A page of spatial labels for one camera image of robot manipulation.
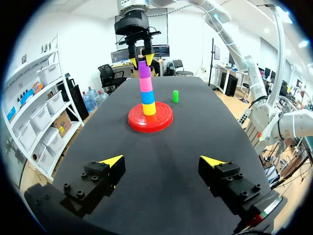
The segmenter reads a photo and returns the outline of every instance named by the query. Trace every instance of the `stool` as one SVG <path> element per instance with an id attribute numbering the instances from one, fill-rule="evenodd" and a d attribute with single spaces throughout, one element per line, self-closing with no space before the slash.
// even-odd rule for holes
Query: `stool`
<path id="1" fill-rule="evenodd" d="M 250 92 L 250 86 L 249 86 L 249 84 L 244 83 L 243 86 L 246 88 L 246 90 L 247 90 L 247 89 L 249 90 L 249 91 L 248 91 L 248 93 L 249 93 L 249 92 Z M 246 100 L 246 90 L 245 90 L 245 95 L 244 95 L 244 97 L 240 98 L 239 100 L 240 100 L 241 102 L 243 102 L 243 103 L 248 104 L 249 101 Z"/>

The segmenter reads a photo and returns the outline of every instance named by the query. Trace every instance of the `computer tower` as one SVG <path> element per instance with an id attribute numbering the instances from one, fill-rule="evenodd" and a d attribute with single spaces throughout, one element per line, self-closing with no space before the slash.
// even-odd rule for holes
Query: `computer tower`
<path id="1" fill-rule="evenodd" d="M 227 73 L 222 72 L 221 83 L 220 83 L 220 88 L 222 88 L 222 90 L 224 90 L 226 76 L 227 76 Z"/>
<path id="2" fill-rule="evenodd" d="M 228 77 L 228 84 L 227 84 L 225 95 L 234 96 L 236 92 L 237 83 L 238 83 L 238 78 L 230 74 Z"/>

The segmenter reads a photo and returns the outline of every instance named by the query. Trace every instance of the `green cup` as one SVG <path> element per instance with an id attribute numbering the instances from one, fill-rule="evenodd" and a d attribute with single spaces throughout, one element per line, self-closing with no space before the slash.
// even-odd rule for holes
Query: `green cup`
<path id="1" fill-rule="evenodd" d="M 178 91 L 173 91 L 173 102 L 178 103 L 179 102 L 179 93 Z"/>

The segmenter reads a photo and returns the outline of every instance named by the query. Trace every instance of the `cardboard box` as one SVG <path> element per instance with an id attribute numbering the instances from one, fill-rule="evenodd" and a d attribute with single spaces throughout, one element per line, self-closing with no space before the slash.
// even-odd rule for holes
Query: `cardboard box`
<path id="1" fill-rule="evenodd" d="M 67 117 L 65 110 L 57 119 L 55 119 L 55 121 L 53 122 L 53 126 L 59 129 L 61 137 L 64 137 L 64 135 L 68 132 L 72 125 L 70 124 L 70 119 Z"/>

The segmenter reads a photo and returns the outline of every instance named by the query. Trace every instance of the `red base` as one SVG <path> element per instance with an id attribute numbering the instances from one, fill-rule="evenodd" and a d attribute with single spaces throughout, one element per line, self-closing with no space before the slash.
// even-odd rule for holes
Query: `red base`
<path id="1" fill-rule="evenodd" d="M 142 104 L 130 110 L 128 123 L 136 131 L 151 133 L 164 130 L 173 121 L 173 111 L 167 104 L 156 101 L 156 114 L 146 116 L 143 114 Z"/>

